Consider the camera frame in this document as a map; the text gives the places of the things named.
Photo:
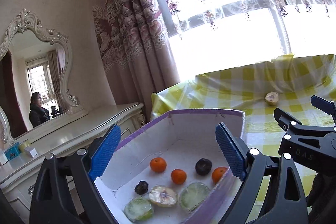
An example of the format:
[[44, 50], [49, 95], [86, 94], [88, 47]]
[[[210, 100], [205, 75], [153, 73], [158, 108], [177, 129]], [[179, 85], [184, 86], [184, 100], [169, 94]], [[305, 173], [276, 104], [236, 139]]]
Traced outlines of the yellow fruit half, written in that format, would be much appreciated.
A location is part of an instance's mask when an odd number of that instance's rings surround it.
[[269, 106], [276, 106], [279, 101], [279, 96], [277, 92], [268, 92], [264, 98], [265, 102]]

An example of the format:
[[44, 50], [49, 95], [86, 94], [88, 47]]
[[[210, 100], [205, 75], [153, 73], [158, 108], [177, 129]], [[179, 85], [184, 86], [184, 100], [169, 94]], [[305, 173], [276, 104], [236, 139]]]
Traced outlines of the yellow white checkered tablecloth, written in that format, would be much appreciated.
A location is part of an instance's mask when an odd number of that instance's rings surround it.
[[333, 126], [331, 116], [313, 107], [310, 98], [335, 101], [335, 55], [280, 56], [258, 64], [197, 75], [151, 96], [151, 118], [173, 109], [235, 109], [245, 112], [247, 144], [276, 156], [284, 132], [266, 103], [278, 94], [277, 107], [312, 126]]

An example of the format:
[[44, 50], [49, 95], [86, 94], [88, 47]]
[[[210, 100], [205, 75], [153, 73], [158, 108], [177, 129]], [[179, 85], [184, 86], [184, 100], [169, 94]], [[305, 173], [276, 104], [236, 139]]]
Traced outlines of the cream white dresser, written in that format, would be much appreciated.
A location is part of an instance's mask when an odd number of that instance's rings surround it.
[[24, 223], [29, 223], [30, 203], [39, 170], [45, 156], [68, 156], [80, 148], [86, 148], [95, 138], [103, 136], [112, 124], [121, 129], [124, 139], [146, 123], [142, 103], [103, 106], [86, 116], [61, 127], [33, 142], [37, 155], [24, 153], [1, 166], [1, 193], [14, 213]]

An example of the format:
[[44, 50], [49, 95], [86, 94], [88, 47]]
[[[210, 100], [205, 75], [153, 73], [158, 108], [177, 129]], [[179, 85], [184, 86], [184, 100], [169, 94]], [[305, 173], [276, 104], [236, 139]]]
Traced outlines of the small white box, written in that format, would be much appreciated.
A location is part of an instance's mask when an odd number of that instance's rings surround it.
[[25, 153], [31, 158], [38, 156], [37, 150], [31, 146], [25, 147]]

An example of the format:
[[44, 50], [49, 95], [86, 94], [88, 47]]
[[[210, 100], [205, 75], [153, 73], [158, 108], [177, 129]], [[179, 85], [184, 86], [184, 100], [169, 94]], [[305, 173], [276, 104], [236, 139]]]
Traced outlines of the small teal box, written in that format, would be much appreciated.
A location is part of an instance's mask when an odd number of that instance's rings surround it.
[[10, 146], [6, 151], [5, 151], [5, 155], [8, 159], [8, 161], [14, 159], [15, 157], [19, 156], [21, 153], [20, 149], [19, 149], [19, 143], [16, 142], [14, 143], [12, 146]]

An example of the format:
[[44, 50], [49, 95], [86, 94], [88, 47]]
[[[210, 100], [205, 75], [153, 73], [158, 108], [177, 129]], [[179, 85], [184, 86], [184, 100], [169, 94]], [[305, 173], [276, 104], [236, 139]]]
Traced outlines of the orange mandarin right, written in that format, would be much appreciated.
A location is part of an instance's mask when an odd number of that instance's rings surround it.
[[224, 166], [217, 167], [212, 172], [212, 180], [214, 184], [217, 184], [223, 175], [227, 172], [228, 168]]

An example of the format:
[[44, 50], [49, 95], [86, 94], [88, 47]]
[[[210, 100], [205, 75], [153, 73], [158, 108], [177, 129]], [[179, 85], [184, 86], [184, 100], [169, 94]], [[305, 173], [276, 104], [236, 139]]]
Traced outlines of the orange mandarin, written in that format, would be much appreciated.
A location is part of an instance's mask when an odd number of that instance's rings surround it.
[[150, 168], [155, 173], [162, 173], [166, 170], [167, 162], [162, 157], [155, 157], [150, 161]]
[[223, 175], [227, 172], [228, 168], [224, 166], [217, 167], [212, 172], [212, 180], [214, 184], [217, 184]]
[[187, 173], [182, 169], [175, 169], [171, 172], [171, 180], [174, 184], [182, 185], [187, 179]]

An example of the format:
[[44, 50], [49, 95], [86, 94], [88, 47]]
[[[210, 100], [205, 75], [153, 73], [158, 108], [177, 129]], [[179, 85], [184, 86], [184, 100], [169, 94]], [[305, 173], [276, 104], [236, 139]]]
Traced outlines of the wrapped green kiwi slice left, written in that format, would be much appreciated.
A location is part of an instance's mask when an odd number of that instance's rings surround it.
[[150, 219], [154, 209], [147, 199], [134, 198], [126, 204], [123, 212], [130, 221], [137, 222]]

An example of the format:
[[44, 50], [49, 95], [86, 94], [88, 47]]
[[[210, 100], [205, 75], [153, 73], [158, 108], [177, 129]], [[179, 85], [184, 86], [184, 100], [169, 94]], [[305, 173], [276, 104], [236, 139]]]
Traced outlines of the wrapped green kiwi slice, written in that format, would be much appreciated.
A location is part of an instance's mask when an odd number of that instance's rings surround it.
[[154, 209], [147, 199], [134, 198], [126, 204], [123, 212], [130, 221], [137, 222], [150, 219]]
[[193, 212], [209, 196], [210, 188], [201, 182], [188, 185], [179, 196], [179, 205], [187, 213]]

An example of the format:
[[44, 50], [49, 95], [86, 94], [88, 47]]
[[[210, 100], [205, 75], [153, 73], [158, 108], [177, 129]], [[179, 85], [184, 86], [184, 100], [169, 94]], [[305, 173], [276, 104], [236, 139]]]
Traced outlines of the dark dried fruit small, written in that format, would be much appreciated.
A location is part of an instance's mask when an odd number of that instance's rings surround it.
[[146, 181], [140, 181], [134, 188], [138, 195], [144, 195], [148, 191], [149, 184]]

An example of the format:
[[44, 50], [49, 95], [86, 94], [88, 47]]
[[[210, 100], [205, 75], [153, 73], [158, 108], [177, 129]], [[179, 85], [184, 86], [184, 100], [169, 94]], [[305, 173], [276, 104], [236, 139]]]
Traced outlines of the dark dried fruit large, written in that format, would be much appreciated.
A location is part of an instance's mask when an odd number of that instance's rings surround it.
[[201, 158], [195, 165], [195, 171], [200, 176], [205, 176], [210, 173], [212, 162], [209, 159]]

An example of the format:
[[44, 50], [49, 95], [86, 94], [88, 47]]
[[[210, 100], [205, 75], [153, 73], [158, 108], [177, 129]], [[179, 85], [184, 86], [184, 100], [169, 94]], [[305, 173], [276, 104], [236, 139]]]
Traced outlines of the wrapped green kiwi slice right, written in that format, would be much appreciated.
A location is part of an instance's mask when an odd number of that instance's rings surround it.
[[187, 213], [193, 212], [209, 196], [210, 188], [201, 182], [188, 185], [179, 196], [179, 205]]

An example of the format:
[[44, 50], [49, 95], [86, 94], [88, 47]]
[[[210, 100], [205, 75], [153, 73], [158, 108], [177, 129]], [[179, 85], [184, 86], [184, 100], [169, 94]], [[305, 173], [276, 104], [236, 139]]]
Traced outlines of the wrapped pale fruit slice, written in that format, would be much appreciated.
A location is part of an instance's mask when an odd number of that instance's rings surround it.
[[167, 186], [157, 185], [148, 192], [148, 199], [159, 207], [173, 207], [178, 202], [178, 195]]

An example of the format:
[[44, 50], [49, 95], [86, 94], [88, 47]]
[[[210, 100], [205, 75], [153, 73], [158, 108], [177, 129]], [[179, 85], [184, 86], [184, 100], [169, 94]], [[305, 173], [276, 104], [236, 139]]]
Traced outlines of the ornate white framed mirror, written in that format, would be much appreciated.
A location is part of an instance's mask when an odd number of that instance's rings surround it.
[[88, 114], [68, 89], [68, 38], [23, 9], [1, 37], [1, 145], [30, 143]]

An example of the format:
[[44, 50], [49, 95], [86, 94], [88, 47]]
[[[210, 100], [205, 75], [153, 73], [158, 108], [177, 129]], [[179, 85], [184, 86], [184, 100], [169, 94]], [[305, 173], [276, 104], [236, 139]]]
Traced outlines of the orange mandarin middle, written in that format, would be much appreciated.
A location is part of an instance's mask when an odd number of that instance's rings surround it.
[[174, 184], [182, 185], [187, 179], [187, 173], [182, 169], [175, 169], [171, 172], [171, 180]]

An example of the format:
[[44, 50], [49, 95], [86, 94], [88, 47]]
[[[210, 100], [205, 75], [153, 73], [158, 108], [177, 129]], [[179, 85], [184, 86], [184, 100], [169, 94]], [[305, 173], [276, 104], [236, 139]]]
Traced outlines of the orange mandarin back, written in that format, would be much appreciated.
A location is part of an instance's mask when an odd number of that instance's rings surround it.
[[150, 168], [155, 173], [162, 173], [166, 170], [167, 162], [162, 157], [155, 157], [150, 161]]

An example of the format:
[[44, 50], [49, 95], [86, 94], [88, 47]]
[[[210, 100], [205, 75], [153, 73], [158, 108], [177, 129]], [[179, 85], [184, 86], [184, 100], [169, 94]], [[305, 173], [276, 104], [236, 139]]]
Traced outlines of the white box purple rim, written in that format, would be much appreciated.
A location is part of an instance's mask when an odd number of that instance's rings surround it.
[[[149, 188], [168, 186], [180, 193], [193, 182], [210, 188], [210, 195], [191, 213], [179, 205], [170, 208], [155, 206], [154, 215], [146, 223], [218, 223], [230, 206], [238, 189], [239, 179], [228, 170], [214, 184], [211, 175], [199, 176], [195, 164], [200, 158], [209, 159], [213, 168], [228, 166], [215, 139], [216, 126], [223, 122], [232, 135], [244, 138], [245, 115], [238, 110], [185, 109], [171, 110], [149, 122], [126, 139], [114, 152], [104, 174], [95, 185], [118, 223], [130, 223], [123, 210], [136, 198], [135, 186], [146, 181]], [[150, 161], [162, 157], [166, 170], [155, 173]], [[182, 169], [187, 173], [184, 184], [171, 180], [171, 172]]]

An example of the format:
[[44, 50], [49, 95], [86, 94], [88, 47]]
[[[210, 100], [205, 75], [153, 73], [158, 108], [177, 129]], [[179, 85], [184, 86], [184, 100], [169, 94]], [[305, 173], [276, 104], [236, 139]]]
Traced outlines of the floral pink drape curtain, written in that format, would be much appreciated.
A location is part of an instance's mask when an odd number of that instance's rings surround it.
[[157, 0], [91, 0], [102, 64], [116, 104], [141, 102], [179, 82]]

